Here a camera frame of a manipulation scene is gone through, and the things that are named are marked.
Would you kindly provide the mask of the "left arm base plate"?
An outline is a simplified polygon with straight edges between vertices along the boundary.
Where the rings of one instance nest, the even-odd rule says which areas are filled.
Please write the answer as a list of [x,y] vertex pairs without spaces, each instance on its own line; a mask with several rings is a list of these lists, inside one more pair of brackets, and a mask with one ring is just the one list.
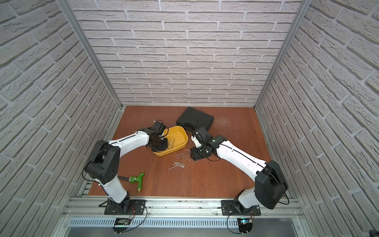
[[146,199],[128,199],[122,203],[107,200],[107,203],[102,203],[99,207],[105,208],[105,215],[143,215],[146,212],[146,202]]

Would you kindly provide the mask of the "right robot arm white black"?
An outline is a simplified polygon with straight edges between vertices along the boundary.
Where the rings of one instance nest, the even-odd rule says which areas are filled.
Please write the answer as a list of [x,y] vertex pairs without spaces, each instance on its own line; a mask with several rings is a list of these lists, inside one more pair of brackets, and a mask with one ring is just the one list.
[[277,162],[260,160],[239,149],[225,137],[212,136],[204,127],[195,130],[191,139],[195,146],[191,148],[190,157],[194,161],[214,155],[233,164],[254,181],[254,187],[241,191],[234,198],[232,208],[235,212],[243,214],[260,204],[274,209],[288,190],[288,183]]

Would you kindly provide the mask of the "yellow plastic storage box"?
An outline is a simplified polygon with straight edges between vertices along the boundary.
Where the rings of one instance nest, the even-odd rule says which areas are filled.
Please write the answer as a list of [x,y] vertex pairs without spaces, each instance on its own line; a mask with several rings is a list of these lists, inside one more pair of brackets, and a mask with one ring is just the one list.
[[188,136],[186,131],[181,126],[173,126],[165,129],[164,138],[168,139],[168,148],[165,151],[154,152],[158,157],[162,157],[185,148],[188,142]]

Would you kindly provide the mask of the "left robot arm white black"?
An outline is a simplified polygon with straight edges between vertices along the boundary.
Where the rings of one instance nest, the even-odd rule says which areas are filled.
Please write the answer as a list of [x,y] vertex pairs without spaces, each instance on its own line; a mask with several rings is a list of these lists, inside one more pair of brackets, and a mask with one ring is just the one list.
[[130,195],[122,186],[119,176],[119,160],[127,153],[147,147],[153,152],[168,149],[169,128],[161,120],[154,125],[137,130],[123,138],[95,143],[83,171],[94,179],[108,195],[108,203],[123,213],[130,209]]

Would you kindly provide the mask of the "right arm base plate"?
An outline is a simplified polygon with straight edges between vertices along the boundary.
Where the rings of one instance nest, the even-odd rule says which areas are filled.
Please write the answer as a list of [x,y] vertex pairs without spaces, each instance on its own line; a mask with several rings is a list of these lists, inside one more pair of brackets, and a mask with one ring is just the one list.
[[241,215],[241,216],[261,216],[261,210],[258,205],[245,208],[235,200],[221,200],[221,209],[223,216]]

